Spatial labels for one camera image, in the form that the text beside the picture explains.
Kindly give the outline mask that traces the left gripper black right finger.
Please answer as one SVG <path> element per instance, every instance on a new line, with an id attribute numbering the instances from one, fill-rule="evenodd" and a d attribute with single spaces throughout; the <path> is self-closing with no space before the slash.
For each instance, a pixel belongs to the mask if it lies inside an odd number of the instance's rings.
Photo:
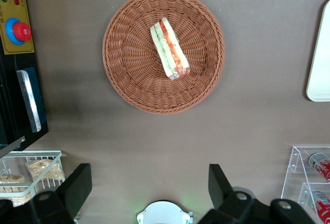
<path id="1" fill-rule="evenodd" d="M 213 203 L 199 223 L 270 223 L 270 208 L 242 187 L 232 187 L 218 164 L 209 165 L 208 191 Z"/>

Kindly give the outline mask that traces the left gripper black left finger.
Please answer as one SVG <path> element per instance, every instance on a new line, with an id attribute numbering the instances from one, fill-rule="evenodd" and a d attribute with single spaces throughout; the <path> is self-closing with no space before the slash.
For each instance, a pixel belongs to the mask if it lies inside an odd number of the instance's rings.
<path id="1" fill-rule="evenodd" d="M 32 222 L 74 223 L 91 190 L 91 165 L 79 164 L 56 190 L 43 191 L 32 199 Z"/>

